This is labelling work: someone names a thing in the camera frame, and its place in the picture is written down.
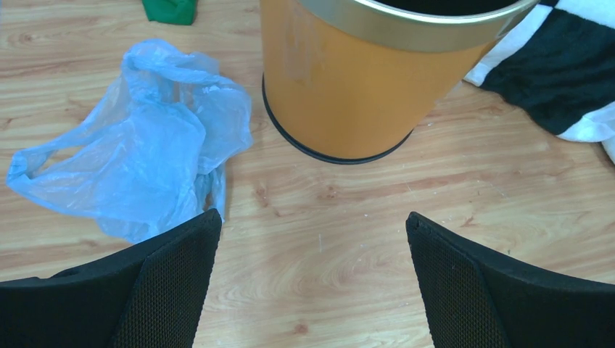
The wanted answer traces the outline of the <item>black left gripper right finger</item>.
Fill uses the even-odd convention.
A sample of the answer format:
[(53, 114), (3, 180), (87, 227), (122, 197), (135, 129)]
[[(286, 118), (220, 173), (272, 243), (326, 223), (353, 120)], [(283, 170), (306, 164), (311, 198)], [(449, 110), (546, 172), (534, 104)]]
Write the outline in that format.
[(412, 212), (405, 223), (436, 347), (612, 347), (614, 286), (555, 273)]

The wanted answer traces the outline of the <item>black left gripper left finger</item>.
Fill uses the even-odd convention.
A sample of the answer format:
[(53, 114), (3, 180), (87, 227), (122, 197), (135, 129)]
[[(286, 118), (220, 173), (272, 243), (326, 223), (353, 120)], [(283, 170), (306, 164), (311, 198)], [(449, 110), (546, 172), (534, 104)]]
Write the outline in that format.
[(49, 278), (1, 283), (3, 347), (191, 347), (221, 235), (217, 210)]

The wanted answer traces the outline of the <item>translucent blue plastic bag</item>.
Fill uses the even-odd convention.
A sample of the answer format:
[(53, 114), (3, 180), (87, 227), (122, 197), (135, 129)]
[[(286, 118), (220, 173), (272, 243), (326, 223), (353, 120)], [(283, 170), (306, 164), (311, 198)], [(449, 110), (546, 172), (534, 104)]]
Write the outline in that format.
[(133, 45), (77, 127), (16, 152), (7, 185), (139, 243), (226, 209), (226, 162), (253, 143), (252, 100), (218, 62), (161, 39)]

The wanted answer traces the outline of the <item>orange trash bin gold rim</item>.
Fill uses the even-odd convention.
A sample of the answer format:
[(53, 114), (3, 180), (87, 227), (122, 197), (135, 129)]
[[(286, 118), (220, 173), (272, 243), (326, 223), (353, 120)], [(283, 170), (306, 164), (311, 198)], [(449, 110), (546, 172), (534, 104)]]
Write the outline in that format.
[(263, 100), (279, 133), (337, 164), (396, 150), (534, 1), (260, 2)]

